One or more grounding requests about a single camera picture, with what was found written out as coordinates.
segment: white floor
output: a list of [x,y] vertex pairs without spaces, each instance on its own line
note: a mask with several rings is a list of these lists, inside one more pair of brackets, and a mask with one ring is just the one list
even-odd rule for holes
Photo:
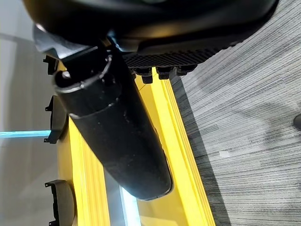
[[[53,94],[47,64],[32,41],[20,0],[0,1],[0,132],[49,129],[44,111]],[[0,225],[47,225],[57,179],[56,146],[42,138],[0,140]]]

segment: black bracket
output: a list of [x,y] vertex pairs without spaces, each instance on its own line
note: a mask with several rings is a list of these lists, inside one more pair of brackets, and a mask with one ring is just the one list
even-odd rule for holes
[[45,108],[45,111],[51,112],[50,116],[50,129],[51,132],[48,138],[44,139],[44,143],[56,144],[60,139],[68,124],[68,115],[64,110],[64,107],[59,100],[58,96],[53,95],[49,106]]
[[49,226],[71,226],[74,220],[75,205],[72,190],[65,180],[54,180],[45,183],[45,187],[51,187],[53,195],[54,221]]
[[43,60],[44,63],[48,63],[48,74],[53,75],[57,71],[59,61],[51,56],[46,55]]

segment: gray carpet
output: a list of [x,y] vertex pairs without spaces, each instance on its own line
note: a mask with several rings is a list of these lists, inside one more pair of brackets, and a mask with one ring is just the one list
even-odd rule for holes
[[301,0],[173,89],[217,226],[301,225]]

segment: yellow metal frame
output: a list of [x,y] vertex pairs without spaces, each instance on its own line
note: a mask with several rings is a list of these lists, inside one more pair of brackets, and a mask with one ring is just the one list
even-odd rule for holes
[[[139,201],[144,226],[214,226],[204,187],[177,107],[171,84],[153,71],[151,85],[136,84],[159,134],[174,179],[173,191],[153,201]],[[109,226],[103,167],[69,122],[58,145],[59,174],[74,186],[79,226]]]

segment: black cylindrical tube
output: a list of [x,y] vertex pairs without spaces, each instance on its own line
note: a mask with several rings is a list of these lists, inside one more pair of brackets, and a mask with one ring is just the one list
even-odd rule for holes
[[72,75],[59,72],[54,84],[87,144],[131,195],[152,200],[172,190],[160,140],[133,76],[118,57],[108,56],[104,71],[84,81],[72,83]]

